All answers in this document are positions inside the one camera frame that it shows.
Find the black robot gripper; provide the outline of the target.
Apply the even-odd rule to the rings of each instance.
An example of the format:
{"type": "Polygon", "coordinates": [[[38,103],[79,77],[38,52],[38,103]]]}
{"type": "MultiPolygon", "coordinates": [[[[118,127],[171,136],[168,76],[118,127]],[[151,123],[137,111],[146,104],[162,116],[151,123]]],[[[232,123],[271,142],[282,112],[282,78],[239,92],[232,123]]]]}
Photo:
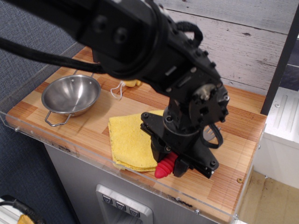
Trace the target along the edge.
{"type": "MultiPolygon", "coordinates": [[[[174,118],[169,110],[164,115],[156,115],[150,112],[141,114],[141,129],[151,137],[151,150],[156,162],[160,162],[171,150],[185,154],[190,151],[202,136],[204,128],[178,130],[174,118]]],[[[176,160],[173,170],[175,177],[182,177],[193,167],[185,160],[176,160]]]]}

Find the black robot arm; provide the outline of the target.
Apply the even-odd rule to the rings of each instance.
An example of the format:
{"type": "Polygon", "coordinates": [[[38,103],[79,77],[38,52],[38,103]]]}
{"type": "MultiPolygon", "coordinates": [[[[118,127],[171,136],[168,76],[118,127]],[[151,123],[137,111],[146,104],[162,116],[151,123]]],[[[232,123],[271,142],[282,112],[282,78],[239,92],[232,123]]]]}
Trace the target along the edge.
{"type": "Polygon", "coordinates": [[[30,60],[109,74],[149,84],[170,101],[162,116],[145,112],[141,129],[151,137],[154,158],[177,155],[173,173],[195,169],[211,177],[219,163],[211,152],[223,143],[216,127],[228,114],[229,96],[215,64],[199,45],[194,24],[174,22],[151,0],[14,0],[64,29],[92,49],[93,63],[56,56],[1,39],[3,50],[30,60]]]}

